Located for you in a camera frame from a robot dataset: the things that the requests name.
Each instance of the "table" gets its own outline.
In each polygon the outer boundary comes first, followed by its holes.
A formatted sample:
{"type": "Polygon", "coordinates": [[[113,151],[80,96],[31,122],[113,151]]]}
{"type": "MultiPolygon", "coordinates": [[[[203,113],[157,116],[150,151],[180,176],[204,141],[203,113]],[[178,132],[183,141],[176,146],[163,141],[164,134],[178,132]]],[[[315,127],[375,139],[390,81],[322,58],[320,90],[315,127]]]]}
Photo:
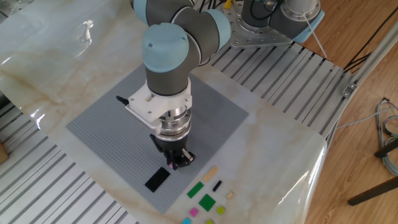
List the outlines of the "table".
{"type": "MultiPolygon", "coordinates": [[[[76,14],[67,22],[71,15],[62,14],[59,4],[37,1],[2,24],[30,26],[21,26],[16,36],[0,36],[0,90],[141,224],[180,223],[196,205],[193,200],[182,194],[165,215],[158,214],[65,128],[142,63],[145,25],[124,1],[65,3],[76,14]],[[10,37],[14,41],[5,45],[10,37]]],[[[223,216],[208,213],[198,220],[303,223],[325,158],[324,138],[211,66],[193,74],[249,113],[185,191],[217,165],[224,190],[235,193],[231,200],[215,196],[226,207],[223,216]]]]}

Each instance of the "green tile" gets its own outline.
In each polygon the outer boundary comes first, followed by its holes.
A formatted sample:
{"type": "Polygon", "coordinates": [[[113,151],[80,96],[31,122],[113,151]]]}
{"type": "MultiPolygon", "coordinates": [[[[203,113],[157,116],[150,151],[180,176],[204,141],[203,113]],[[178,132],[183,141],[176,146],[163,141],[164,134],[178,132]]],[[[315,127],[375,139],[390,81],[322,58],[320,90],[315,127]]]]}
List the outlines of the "green tile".
{"type": "Polygon", "coordinates": [[[208,194],[206,194],[199,202],[199,205],[202,206],[207,212],[213,207],[216,203],[214,199],[212,199],[208,194]]]}
{"type": "Polygon", "coordinates": [[[199,192],[199,190],[203,187],[203,183],[199,182],[197,183],[188,193],[188,197],[192,198],[193,196],[195,196],[195,194],[197,194],[199,192]]]}

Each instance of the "black cable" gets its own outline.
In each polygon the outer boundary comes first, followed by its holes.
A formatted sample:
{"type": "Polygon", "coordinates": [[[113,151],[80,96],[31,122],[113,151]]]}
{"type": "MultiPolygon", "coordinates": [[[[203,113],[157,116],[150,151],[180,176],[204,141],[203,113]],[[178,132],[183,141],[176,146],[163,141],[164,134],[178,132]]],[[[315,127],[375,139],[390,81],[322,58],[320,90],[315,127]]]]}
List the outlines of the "black cable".
{"type": "Polygon", "coordinates": [[[0,10],[0,14],[4,15],[4,17],[8,18],[7,14],[5,14],[4,12],[2,12],[1,10],[0,10]]]}
{"type": "Polygon", "coordinates": [[[206,2],[206,0],[202,0],[199,12],[201,12],[203,10],[203,7],[205,7],[205,2],[206,2]]]}
{"type": "Polygon", "coordinates": [[[364,58],[364,59],[356,62],[354,65],[352,65],[352,66],[348,67],[347,69],[345,69],[345,71],[346,72],[350,71],[351,69],[353,69],[353,68],[357,67],[358,65],[364,63],[366,61],[366,59],[368,59],[368,58],[364,58]]]}
{"type": "Polygon", "coordinates": [[[354,74],[355,72],[357,72],[359,70],[359,68],[357,68],[356,70],[354,70],[353,72],[351,72],[351,74],[354,74]]]}
{"type": "Polygon", "coordinates": [[[206,63],[204,63],[203,65],[198,65],[198,67],[202,67],[202,66],[205,66],[205,65],[207,65],[207,64],[210,62],[210,60],[211,60],[211,56],[209,57],[209,60],[207,60],[207,62],[206,62],[206,63]]]}
{"type": "Polygon", "coordinates": [[[251,16],[254,18],[254,19],[256,19],[256,20],[264,20],[264,19],[268,19],[268,18],[270,18],[275,12],[276,12],[276,10],[278,10],[278,8],[280,7],[280,5],[282,4],[282,0],[279,0],[279,1],[277,1],[276,2],[276,5],[275,5],[275,7],[274,7],[274,9],[272,10],[272,12],[270,13],[270,14],[268,14],[268,15],[266,15],[266,16],[264,16],[264,17],[257,17],[257,16],[255,16],[254,15],[254,13],[253,13],[253,5],[254,5],[254,1],[252,1],[251,3],[250,3],[250,14],[251,14],[251,16]]]}
{"type": "Polygon", "coordinates": [[[350,65],[353,64],[353,60],[358,57],[358,55],[365,49],[366,46],[369,45],[370,41],[373,40],[373,38],[376,36],[376,34],[381,30],[381,28],[387,23],[389,19],[398,11],[398,7],[396,7],[393,12],[384,20],[384,22],[379,26],[379,28],[375,31],[375,33],[369,38],[369,40],[362,46],[361,50],[348,62],[348,64],[345,66],[344,70],[346,70],[350,65]]]}
{"type": "Polygon", "coordinates": [[[368,58],[370,54],[371,54],[371,53],[368,53],[367,55],[365,55],[365,56],[363,56],[363,57],[360,57],[360,58],[356,59],[355,61],[353,61],[353,63],[351,63],[351,65],[354,64],[355,62],[358,62],[358,61],[364,59],[364,58],[368,58]]]}
{"type": "Polygon", "coordinates": [[[218,6],[220,6],[221,4],[223,4],[222,1],[220,1],[220,2],[216,5],[216,8],[217,8],[218,6]]]}
{"type": "Polygon", "coordinates": [[[213,0],[210,0],[209,1],[209,5],[207,6],[207,9],[209,10],[209,9],[211,9],[211,3],[213,2],[213,0]]]}

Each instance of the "wooden floor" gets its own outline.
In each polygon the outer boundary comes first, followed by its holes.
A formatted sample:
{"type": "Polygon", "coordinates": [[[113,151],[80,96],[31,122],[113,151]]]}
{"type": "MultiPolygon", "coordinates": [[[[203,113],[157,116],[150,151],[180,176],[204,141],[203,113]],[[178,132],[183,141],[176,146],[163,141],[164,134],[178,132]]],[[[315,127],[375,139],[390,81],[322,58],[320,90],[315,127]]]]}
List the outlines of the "wooden floor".
{"type": "MultiPolygon", "coordinates": [[[[379,24],[398,6],[398,1],[323,1],[326,18],[317,29],[330,60],[344,67],[368,40],[379,24]]],[[[367,48],[372,51],[398,21],[395,15],[367,48]]],[[[313,39],[305,46],[322,54],[313,39]]],[[[398,105],[398,44],[386,55],[350,101],[340,124],[373,114],[383,97],[398,105]]],[[[384,118],[398,114],[388,112],[384,118]]],[[[380,159],[376,119],[337,130],[326,156],[317,189],[308,212],[307,224],[398,223],[398,189],[351,207],[347,200],[364,190],[393,178],[380,159]]],[[[398,162],[398,150],[391,153],[398,162]]]]}
{"type": "MultiPolygon", "coordinates": [[[[321,0],[325,17],[315,33],[327,59],[344,68],[397,6],[397,0],[321,0]]],[[[362,56],[380,43],[395,21],[398,21],[398,13],[380,30],[362,56]]],[[[303,46],[324,56],[313,36],[303,46]]]]}

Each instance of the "metal grate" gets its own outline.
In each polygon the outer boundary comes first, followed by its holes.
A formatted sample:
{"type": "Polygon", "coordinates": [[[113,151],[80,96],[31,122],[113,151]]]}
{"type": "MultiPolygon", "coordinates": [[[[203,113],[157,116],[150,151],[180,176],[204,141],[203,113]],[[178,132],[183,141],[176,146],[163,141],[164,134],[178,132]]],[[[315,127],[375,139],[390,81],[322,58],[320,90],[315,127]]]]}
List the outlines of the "metal grate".
{"type": "Polygon", "coordinates": [[[135,223],[13,104],[0,110],[0,223],[135,223]]]}
{"type": "Polygon", "coordinates": [[[299,44],[235,50],[223,47],[210,63],[290,117],[327,137],[349,98],[351,78],[340,67],[299,44]]]}

